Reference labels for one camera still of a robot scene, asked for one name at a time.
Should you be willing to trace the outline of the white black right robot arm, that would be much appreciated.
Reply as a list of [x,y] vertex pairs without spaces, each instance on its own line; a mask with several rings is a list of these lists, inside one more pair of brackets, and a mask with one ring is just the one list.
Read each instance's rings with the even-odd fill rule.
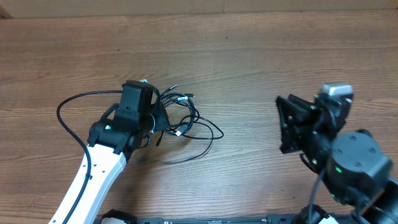
[[[313,102],[295,95],[275,100],[280,119],[280,150],[300,152],[316,180],[309,203],[293,223],[397,223],[397,181],[392,160],[366,129],[341,134],[352,93],[319,93]],[[315,205],[320,183],[332,198],[354,207],[350,216],[333,217]]]

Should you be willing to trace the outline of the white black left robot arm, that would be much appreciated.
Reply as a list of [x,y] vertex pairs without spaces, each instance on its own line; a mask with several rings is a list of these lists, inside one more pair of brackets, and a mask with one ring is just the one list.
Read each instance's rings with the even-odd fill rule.
[[147,80],[128,80],[122,85],[121,100],[110,106],[93,123],[87,142],[76,141],[84,150],[79,170],[50,220],[56,223],[137,223],[137,217],[112,209],[98,218],[98,212],[114,181],[132,153],[144,147],[144,139],[164,125],[159,91]]

